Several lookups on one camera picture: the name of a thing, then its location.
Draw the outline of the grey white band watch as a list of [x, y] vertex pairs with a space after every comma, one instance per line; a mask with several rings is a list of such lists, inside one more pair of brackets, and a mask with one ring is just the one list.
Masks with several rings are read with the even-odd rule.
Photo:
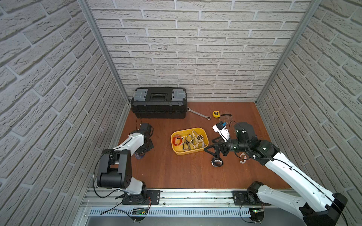
[[185, 137], [185, 141], [186, 141], [187, 143], [192, 143], [192, 142], [193, 142], [193, 136], [192, 136], [192, 135], [186, 136], [186, 137]]

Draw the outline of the red orange glasses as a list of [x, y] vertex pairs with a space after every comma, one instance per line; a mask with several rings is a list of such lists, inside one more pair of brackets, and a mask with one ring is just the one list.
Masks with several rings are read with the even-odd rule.
[[174, 137], [173, 137], [173, 145], [175, 147], [177, 146], [180, 146], [183, 144], [183, 140], [184, 140], [184, 137], [182, 137], [181, 135], [179, 134], [176, 134]]

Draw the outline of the yellow plastic storage box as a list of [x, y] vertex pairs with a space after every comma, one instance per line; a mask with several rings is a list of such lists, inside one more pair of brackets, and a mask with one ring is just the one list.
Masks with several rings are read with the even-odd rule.
[[[196, 152], [201, 152], [201, 151], [204, 151], [204, 148], [203, 149], [195, 149], [195, 146], [194, 144], [196, 142], [192, 142], [190, 143], [190, 145], [192, 146], [192, 150], [190, 151], [186, 151], [184, 152], [183, 151], [183, 144], [186, 142], [185, 141], [185, 137], [188, 136], [188, 135], [192, 135], [192, 131], [195, 131], [197, 132], [198, 134], [202, 134], [202, 136], [204, 137], [204, 142], [206, 144], [206, 147], [209, 145], [209, 141], [208, 141], [208, 137], [207, 137], [207, 134], [205, 132], [204, 129], [200, 128], [200, 127], [197, 127], [197, 128], [192, 128], [192, 129], [186, 129], [186, 130], [181, 130], [181, 131], [176, 131], [174, 132], [172, 135], [171, 135], [171, 145], [172, 145], [172, 149], [173, 151], [177, 154], [177, 155], [186, 155], [186, 154], [191, 154], [191, 153], [196, 153]], [[184, 140], [183, 140], [183, 144], [180, 145], [180, 146], [177, 146], [175, 147], [173, 145], [173, 137], [176, 135], [176, 134], [179, 134], [181, 135], [182, 137], [184, 137]]]

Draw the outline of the beige strap watch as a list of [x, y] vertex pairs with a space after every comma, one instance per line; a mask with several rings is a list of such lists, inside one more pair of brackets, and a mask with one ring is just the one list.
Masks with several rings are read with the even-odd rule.
[[196, 143], [204, 142], [204, 137], [202, 136], [202, 134], [198, 134], [197, 132], [192, 131], [192, 136], [193, 136], [194, 142], [196, 142]]

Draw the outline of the cream pink strap watch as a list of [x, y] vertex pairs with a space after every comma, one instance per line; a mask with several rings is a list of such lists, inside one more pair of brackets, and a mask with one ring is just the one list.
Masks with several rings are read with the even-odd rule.
[[246, 163], [246, 161], [247, 161], [247, 156], [246, 156], [246, 154], [244, 153], [244, 152], [242, 152], [241, 154], [240, 154], [240, 156], [239, 156], [239, 162], [241, 163], [241, 164], [245, 164]]

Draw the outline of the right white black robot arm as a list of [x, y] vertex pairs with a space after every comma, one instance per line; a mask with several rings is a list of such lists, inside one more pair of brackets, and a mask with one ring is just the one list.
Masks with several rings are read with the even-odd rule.
[[340, 217], [347, 198], [341, 193], [333, 193], [312, 180], [293, 164], [277, 146], [267, 140], [259, 140], [251, 125], [239, 123], [234, 126], [236, 139], [231, 139], [226, 123], [219, 131], [224, 140], [225, 151], [244, 152], [247, 158], [259, 162], [289, 184], [298, 196], [277, 191], [255, 181], [247, 189], [249, 202], [259, 200], [283, 209], [304, 221], [307, 226], [334, 226]]

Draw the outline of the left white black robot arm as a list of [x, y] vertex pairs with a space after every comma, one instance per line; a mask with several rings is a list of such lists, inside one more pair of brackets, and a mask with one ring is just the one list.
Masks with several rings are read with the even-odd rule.
[[152, 135], [152, 126], [142, 123], [123, 143], [105, 149], [96, 164], [98, 173], [93, 175], [93, 182], [100, 188], [123, 191], [123, 204], [150, 205], [146, 184], [132, 176], [132, 156], [141, 157], [154, 147]]

